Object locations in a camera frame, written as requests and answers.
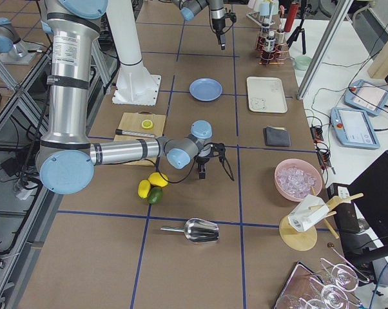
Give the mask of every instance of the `white tray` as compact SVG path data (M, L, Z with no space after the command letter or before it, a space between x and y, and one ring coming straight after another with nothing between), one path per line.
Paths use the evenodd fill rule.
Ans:
M275 77L247 78L248 108L259 113L287 111L282 81Z

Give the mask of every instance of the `blue plate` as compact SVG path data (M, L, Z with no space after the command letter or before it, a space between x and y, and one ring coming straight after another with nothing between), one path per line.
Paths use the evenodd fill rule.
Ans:
M214 79L197 79L189 85L189 92L197 100L209 102L221 95L222 86Z

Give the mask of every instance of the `table surface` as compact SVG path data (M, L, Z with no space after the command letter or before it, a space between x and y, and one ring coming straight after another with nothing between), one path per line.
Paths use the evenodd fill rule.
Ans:
M318 167L318 159L303 102L295 99L291 62L259 65L258 26L246 17L246 6L229 8L238 22L220 51L207 10L183 23L173 5L144 2L137 30L145 67L162 75L157 104L114 105L112 94L105 96L90 138L113 140L124 112L166 115L164 134L172 138L186 136L192 122L205 119L213 126L213 140L227 147L235 182L217 160L210 161L205 180L192 173L164 188L159 204L149 205L137 196L137 186L153 168L96 168L87 188L63 198L18 308L271 308L295 262L320 270L320 257L339 261L326 247L334 241L340 248L339 241L324 229L308 252L294 251L280 238L278 223L297 203L276 191L275 167L287 158ZM288 112L250 112L248 76L282 79ZM202 77L222 84L216 101L199 102L189 94L190 83ZM266 147L266 126L286 127L291 147ZM172 169L163 159L160 169L171 180L188 171ZM219 241L196 245L160 231L190 218L218 223Z

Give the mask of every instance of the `wooden cutting board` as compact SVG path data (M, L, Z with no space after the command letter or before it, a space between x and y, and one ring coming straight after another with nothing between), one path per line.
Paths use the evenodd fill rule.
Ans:
M153 122L154 126L152 129L143 129L141 127L141 123L143 120L149 119ZM118 128L123 131L134 131L141 133L151 133L154 134L155 137L162 136L162 132L164 131L164 126L166 123L165 115L156 115L147 112L140 113L124 113L121 118L121 122L119 123ZM126 136L126 135L115 135L114 142L124 141L124 140L136 140L141 139L141 137L135 136ZM150 158L151 161L156 162L156 158ZM137 161L126 163L130 165L141 165L141 166L153 166L149 161Z

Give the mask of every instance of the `pink bowl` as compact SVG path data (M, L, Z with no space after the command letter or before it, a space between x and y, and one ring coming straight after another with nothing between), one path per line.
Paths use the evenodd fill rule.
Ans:
M282 170L282 169L289 169L290 167L296 167L298 169L301 169L303 172L311 174L312 177L316 178L316 182L314 185L315 188L315 195L318 195L320 191L322 190L323 187L323 181L322 177L320 176L320 173L316 170L314 166L312 166L310 163L300 160L300 159L287 159L284 161L281 161L277 167L276 170L274 171L274 183L276 185L277 191L287 198L288 200L291 201L302 201L302 198L295 198L294 196L288 194L285 192L280 184L277 181L277 174Z

